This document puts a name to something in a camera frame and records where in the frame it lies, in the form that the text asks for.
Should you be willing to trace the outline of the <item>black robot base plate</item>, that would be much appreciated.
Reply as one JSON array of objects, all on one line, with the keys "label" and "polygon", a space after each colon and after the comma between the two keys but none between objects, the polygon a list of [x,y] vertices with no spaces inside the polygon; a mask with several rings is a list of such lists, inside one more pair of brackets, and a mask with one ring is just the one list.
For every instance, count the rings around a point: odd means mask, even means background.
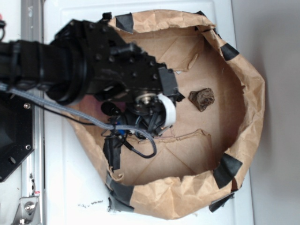
[{"label": "black robot base plate", "polygon": [[6,179],[33,151],[33,110],[18,96],[0,94],[0,181]]}]

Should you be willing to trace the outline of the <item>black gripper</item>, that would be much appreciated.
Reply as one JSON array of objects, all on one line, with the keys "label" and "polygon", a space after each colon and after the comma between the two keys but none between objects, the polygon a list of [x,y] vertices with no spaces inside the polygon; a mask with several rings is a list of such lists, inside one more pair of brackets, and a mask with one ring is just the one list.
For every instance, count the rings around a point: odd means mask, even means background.
[{"label": "black gripper", "polygon": [[173,70],[158,63],[137,44],[127,43],[104,13],[98,22],[71,20],[52,41],[61,51],[64,80],[50,89],[50,98],[61,105],[76,104],[85,95],[98,101],[137,104],[157,102],[159,94],[173,103],[183,100]]}]

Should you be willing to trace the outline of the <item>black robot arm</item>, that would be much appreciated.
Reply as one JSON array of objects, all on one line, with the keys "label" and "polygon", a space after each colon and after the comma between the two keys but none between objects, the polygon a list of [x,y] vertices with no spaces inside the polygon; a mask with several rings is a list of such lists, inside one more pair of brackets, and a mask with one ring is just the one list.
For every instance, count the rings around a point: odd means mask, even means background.
[{"label": "black robot arm", "polygon": [[0,80],[11,88],[42,90],[61,105],[85,95],[100,102],[154,102],[159,94],[173,103],[183,99],[173,70],[127,43],[107,20],[71,20],[48,45],[1,43]]}]

